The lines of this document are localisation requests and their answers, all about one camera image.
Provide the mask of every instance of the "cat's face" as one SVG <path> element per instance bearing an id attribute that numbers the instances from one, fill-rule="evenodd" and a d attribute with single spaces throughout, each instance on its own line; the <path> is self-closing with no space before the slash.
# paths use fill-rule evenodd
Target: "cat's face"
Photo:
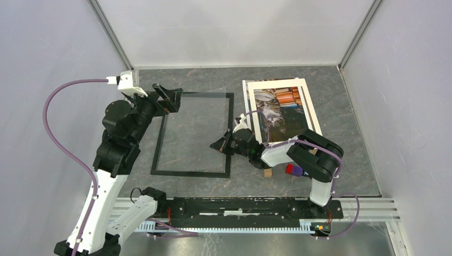
<path id="1" fill-rule="evenodd" d="M 278 129 L 280 132 L 286 133 L 286 122 L 284 118 L 279 116 L 268 117 L 267 123 L 270 129 Z"/>

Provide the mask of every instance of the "metal corner post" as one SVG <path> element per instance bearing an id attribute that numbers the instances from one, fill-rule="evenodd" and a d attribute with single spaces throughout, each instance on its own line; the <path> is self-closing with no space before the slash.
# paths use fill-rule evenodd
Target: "metal corner post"
<path id="1" fill-rule="evenodd" d="M 110 23 L 108 22 L 108 19 L 105 16 L 105 13 L 103 12 L 98 0 L 88 0 L 88 3 L 90 4 L 91 8 L 93 9 L 94 14 L 98 18 L 100 25 L 102 26 L 103 30 L 105 31 L 105 34 L 107 35 L 107 37 L 110 40 L 113 47 L 115 48 L 115 51 L 118 53 L 119 58 L 121 59 L 122 63 L 124 64 L 124 67 L 127 70 L 133 70 L 133 66 L 130 63 L 121 44 L 119 43 L 119 40 L 116 37 L 115 32 L 113 31 Z"/>
<path id="2" fill-rule="evenodd" d="M 352 42 L 347 48 L 344 57 L 342 57 L 341 62 L 339 62 L 338 65 L 339 69 L 342 69 L 345 67 L 345 65 L 347 65 L 347 62 L 350 60 L 350 57 L 352 56 L 354 50 L 356 49 L 356 46 L 358 46 L 358 43 L 361 41 L 364 32 L 367 30 L 367 27 L 369 26 L 370 22 L 375 16 L 375 13 L 380 7 L 382 1 L 383 0 L 374 0 L 372 2 L 372 5 L 370 6 L 369 10 L 366 13 L 366 16 L 364 16 L 364 19 L 362 20 L 361 25 L 358 28 L 358 31 L 356 31 L 356 34 L 354 35 Z"/>

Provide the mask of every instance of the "gray floor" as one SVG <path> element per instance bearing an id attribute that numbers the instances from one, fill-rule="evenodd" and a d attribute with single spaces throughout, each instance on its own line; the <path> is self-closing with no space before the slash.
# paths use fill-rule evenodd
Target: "gray floor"
<path id="1" fill-rule="evenodd" d="M 139 74 L 140 86 L 145 90 L 151 90 L 153 83 L 160 83 L 168 89 L 181 87 L 187 92 L 233 92 L 235 116 L 245 111 L 241 82 L 243 79 L 305 78 L 323 135 L 339 144 L 345 151 L 344 168 L 337 182 L 336 192 L 354 192 L 360 196 L 380 194 L 353 108 L 336 67 L 163 69 L 141 70 Z M 214 118 L 208 115 L 208 111 L 204 111 L 204 116 L 200 116 L 198 111 L 187 115 L 193 116 L 195 120 L 204 119 L 206 122 Z M 150 175 L 159 128 L 160 119 L 155 118 L 140 143 L 142 152 L 119 193 L 120 197 L 129 196 L 134 187 L 148 186 L 165 191 L 170 197 L 309 195 L 309 179 L 286 174 L 285 166 L 282 165 L 273 168 L 271 178 L 264 178 L 261 170 L 253 168 L 247 159 L 237 155 L 232 157 L 230 179 Z M 217 132 L 222 134 L 223 129 L 218 129 Z M 175 154 L 174 158 L 177 162 L 183 159 L 183 156 Z"/>
<path id="2" fill-rule="evenodd" d="M 333 222 L 333 234 L 348 225 Z M 385 223 L 358 222 L 351 232 L 330 241 L 315 241 L 305 234 L 200 234 L 154 241 L 144 233 L 133 233 L 121 248 L 121 256 L 138 255 L 394 256 L 395 253 Z"/>

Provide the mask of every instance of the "white wall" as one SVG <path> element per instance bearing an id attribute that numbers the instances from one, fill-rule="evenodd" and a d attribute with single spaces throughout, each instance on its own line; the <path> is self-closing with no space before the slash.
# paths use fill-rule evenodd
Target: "white wall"
<path id="1" fill-rule="evenodd" d="M 132 65 L 337 64 L 372 0 L 99 0 Z"/>
<path id="2" fill-rule="evenodd" d="M 0 28 L 0 255 L 53 255 L 90 179 L 47 137 L 44 102 L 63 83 L 118 75 L 123 66 L 87 1 L 2 1 Z M 117 98 L 109 85 L 84 84 L 50 105 L 55 136 L 88 166 L 103 111 Z"/>
<path id="3" fill-rule="evenodd" d="M 452 2 L 384 1 L 345 81 L 413 255 L 451 255 Z"/>

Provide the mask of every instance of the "black picture frame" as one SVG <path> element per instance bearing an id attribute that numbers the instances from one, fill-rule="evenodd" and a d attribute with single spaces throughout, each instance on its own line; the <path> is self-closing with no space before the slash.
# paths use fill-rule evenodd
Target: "black picture frame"
<path id="1" fill-rule="evenodd" d="M 234 116 L 234 93 L 227 92 L 183 92 L 182 97 L 191 98 L 227 98 L 229 99 L 228 109 L 228 129 L 232 130 L 233 116 Z M 167 171 L 157 170 L 158 160 L 162 150 L 163 138 L 165 136 L 166 122 L 168 115 L 162 117 L 162 124 L 160 125 L 160 132 L 157 138 L 156 149 L 154 153 L 154 159 L 151 166 L 151 175 L 164 175 L 164 176 L 180 176 L 180 177 L 202 177 L 202 178 L 230 178 L 231 177 L 231 156 L 226 155 L 225 170 L 224 172 L 199 172 L 199 171 Z"/>

